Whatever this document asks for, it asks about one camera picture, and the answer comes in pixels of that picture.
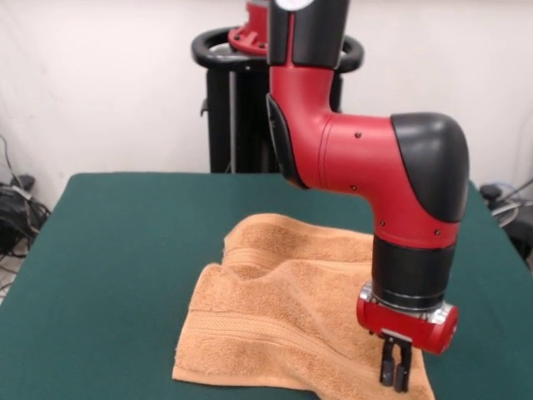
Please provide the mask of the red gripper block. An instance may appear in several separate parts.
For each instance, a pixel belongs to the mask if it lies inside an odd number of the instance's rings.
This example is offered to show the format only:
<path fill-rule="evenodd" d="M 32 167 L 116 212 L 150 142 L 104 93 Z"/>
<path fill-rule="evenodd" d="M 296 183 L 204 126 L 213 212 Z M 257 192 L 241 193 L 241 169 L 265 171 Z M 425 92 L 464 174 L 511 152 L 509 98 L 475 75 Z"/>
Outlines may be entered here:
<path fill-rule="evenodd" d="M 411 373 L 412 346 L 427 353 L 442 354 L 449 347 L 456 333 L 459 309 L 444 302 L 430 312 L 396 310 L 378 301 L 372 293 L 371 283 L 366 282 L 357 299 L 356 317 L 359 324 L 367 331 L 384 335 L 382 337 L 380 384 L 382 386 L 394 385 L 397 393 L 407 393 Z M 399 347 L 401 355 L 397 366 L 393 357 L 395 345 Z"/>

